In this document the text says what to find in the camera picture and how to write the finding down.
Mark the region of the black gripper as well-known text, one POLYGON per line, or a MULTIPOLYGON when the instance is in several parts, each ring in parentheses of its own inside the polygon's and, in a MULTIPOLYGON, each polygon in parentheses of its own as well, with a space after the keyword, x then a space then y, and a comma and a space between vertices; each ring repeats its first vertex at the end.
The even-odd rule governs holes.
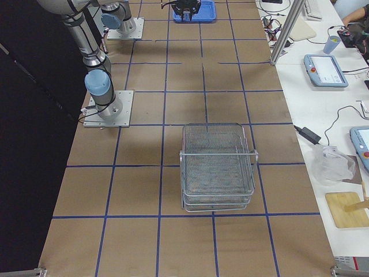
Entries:
POLYGON ((189 20, 193 19, 195 14, 198 14, 201 7, 201 1, 198 0, 178 0, 172 4, 173 19, 175 22, 184 20, 184 9, 189 9, 189 20))

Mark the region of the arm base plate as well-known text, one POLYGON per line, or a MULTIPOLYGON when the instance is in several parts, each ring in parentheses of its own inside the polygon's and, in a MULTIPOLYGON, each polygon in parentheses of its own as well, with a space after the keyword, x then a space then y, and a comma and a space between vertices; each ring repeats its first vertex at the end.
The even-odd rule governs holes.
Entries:
POLYGON ((134 91, 115 91, 115 100, 105 110, 96 114, 96 105, 90 97, 86 114, 81 121, 85 128, 128 128, 130 126, 131 109, 133 106, 134 91))
POLYGON ((144 18, 130 18, 122 23, 119 29, 108 31, 108 40, 141 40, 144 28, 144 18))

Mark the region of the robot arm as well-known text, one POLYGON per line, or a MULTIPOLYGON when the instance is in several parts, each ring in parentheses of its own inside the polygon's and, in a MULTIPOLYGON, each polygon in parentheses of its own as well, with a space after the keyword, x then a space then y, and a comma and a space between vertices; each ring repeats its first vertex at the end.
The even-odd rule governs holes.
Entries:
MULTIPOLYGON (((172 11, 180 17, 182 21, 191 21, 193 15, 198 14, 201 1, 169 1, 161 2, 161 9, 170 6, 172 11)), ((116 30, 120 33, 130 33, 135 31, 134 22, 128 1, 113 2, 100 5, 101 21, 109 30, 116 30)))
POLYGON ((46 11, 58 14, 68 28, 82 55, 88 73, 84 83, 95 102, 97 114, 104 121, 113 121, 123 109, 111 79, 111 62, 98 46, 85 20, 83 11, 90 1, 39 1, 46 11))

